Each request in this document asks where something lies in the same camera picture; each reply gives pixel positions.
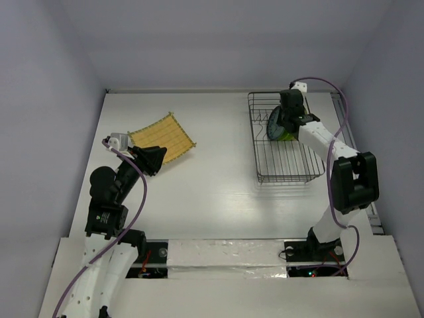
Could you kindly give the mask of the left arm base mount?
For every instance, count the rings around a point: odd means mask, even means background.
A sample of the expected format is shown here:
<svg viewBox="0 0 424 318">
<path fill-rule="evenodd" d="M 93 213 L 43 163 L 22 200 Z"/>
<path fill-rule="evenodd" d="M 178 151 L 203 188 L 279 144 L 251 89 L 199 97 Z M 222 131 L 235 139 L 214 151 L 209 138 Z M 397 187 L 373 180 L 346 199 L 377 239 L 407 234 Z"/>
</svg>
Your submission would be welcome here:
<svg viewBox="0 0 424 318">
<path fill-rule="evenodd" d="M 127 279 L 162 279 L 168 277 L 168 241 L 148 240 L 144 256 L 130 267 Z"/>
</svg>

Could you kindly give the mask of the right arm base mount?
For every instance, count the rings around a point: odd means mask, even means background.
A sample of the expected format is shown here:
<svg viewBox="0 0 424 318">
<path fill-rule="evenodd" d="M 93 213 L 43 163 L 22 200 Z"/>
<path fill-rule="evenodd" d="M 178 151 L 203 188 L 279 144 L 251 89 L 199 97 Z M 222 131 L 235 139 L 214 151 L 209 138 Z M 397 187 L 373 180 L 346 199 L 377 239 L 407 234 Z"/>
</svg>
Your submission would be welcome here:
<svg viewBox="0 0 424 318">
<path fill-rule="evenodd" d="M 278 257 L 288 263 L 289 277 L 348 277 L 341 240 L 320 243 L 310 229 L 305 240 L 289 240 Z"/>
</svg>

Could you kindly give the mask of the green round plate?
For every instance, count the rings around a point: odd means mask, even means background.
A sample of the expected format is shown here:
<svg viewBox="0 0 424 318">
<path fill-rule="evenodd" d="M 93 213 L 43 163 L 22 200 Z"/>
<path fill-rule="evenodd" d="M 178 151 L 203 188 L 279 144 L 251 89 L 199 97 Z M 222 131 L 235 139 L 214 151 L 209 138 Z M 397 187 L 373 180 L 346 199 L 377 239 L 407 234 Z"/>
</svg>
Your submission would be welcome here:
<svg viewBox="0 0 424 318">
<path fill-rule="evenodd" d="M 283 141 L 283 142 L 293 141 L 293 140 L 296 140 L 296 138 L 292 134 L 290 134 L 288 131 L 284 131 L 277 139 L 277 141 Z"/>
</svg>

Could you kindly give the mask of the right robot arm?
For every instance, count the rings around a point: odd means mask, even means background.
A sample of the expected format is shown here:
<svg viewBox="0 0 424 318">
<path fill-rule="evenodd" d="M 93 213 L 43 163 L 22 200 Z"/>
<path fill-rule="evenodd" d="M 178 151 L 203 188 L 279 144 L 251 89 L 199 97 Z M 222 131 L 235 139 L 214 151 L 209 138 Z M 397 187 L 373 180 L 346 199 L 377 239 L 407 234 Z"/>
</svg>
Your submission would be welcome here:
<svg viewBox="0 0 424 318">
<path fill-rule="evenodd" d="M 280 92 L 277 124 L 326 161 L 329 206 L 310 228 L 304 251 L 314 260 L 334 248 L 351 220 L 379 198 L 377 160 L 371 152 L 359 152 L 332 134 L 304 107 L 303 92 Z"/>
</svg>

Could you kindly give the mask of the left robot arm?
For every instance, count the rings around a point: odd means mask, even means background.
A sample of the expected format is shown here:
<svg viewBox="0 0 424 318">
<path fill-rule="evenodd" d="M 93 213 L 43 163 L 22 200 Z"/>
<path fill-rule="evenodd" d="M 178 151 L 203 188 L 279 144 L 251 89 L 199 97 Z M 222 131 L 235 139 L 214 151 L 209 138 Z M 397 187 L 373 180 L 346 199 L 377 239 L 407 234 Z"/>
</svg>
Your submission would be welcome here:
<svg viewBox="0 0 424 318">
<path fill-rule="evenodd" d="M 101 166 L 92 171 L 91 200 L 85 225 L 79 272 L 66 287 L 53 317 L 110 317 L 111 306 L 130 267 L 146 257 L 146 235 L 126 222 L 123 202 L 137 181 L 156 175 L 167 153 L 165 147 L 133 146 L 119 152 L 117 169 Z"/>
</svg>

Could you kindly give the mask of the square bamboo woven plate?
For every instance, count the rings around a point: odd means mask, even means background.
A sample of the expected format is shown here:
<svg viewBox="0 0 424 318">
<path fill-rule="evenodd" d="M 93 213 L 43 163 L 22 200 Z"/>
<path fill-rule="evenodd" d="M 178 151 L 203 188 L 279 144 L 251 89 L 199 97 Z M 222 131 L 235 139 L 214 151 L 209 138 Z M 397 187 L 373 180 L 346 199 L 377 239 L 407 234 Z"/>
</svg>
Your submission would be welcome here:
<svg viewBox="0 0 424 318">
<path fill-rule="evenodd" d="M 182 157 L 196 143 L 188 136 L 172 112 L 151 125 L 137 131 L 128 132 L 134 146 L 147 148 L 159 146 L 167 148 L 163 165 Z"/>
</svg>

